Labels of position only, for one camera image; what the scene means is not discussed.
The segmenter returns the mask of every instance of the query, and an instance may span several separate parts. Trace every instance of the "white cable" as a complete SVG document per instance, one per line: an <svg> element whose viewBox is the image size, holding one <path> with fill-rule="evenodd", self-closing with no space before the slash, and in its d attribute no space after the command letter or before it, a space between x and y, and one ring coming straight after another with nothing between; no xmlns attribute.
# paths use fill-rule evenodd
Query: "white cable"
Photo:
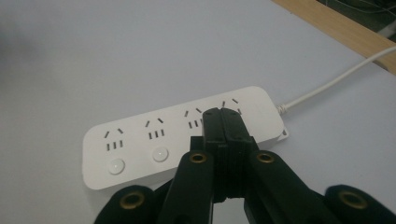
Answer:
<svg viewBox="0 0 396 224"><path fill-rule="evenodd" d="M291 102L289 102L289 103L287 103L287 104L283 104L283 105L277 106L276 108L277 108L279 114L280 114L280 115L285 114L286 112L288 112L288 110L289 110L290 108L294 107L295 105L298 105L298 104L300 104L300 103L302 103L302 102L304 102L304 101L310 99L311 97L313 97L313 96L315 96L315 95L317 95L317 94L319 94L319 93L321 93L321 92L323 92L323 91L326 91L327 89L329 89L330 87L334 86L335 84L337 84L338 82L340 82L342 79L348 77L348 76L351 75L353 72L355 72L356 70L360 69L361 67L363 67L363 66L366 65L367 63L371 63L371 62L373 62L374 60L376 60L376 59L378 59L378 58L380 58L380 57L382 57L382 56L384 56L384 55L386 55L386 54L389 54L389 53L391 53L391 52L393 52L393 51L396 51L396 46L393 46L393 47L388 48L388 49L384 49L384 50L378 52L377 54L375 54L375 55L373 55L373 56L367 58L367 59L364 60L363 62L358 63L357 65L351 67L349 70L347 70L347 71L346 71L344 74L342 74L341 76L339 76L339 77L333 79L332 81L330 81L330 82L324 84L323 86L321 86L321 87L315 89L314 91L311 91L311 92L309 92L309 93L307 93L307 94L301 96L300 98L298 98L298 99L296 99L296 100L293 100L293 101L291 101Z"/></svg>

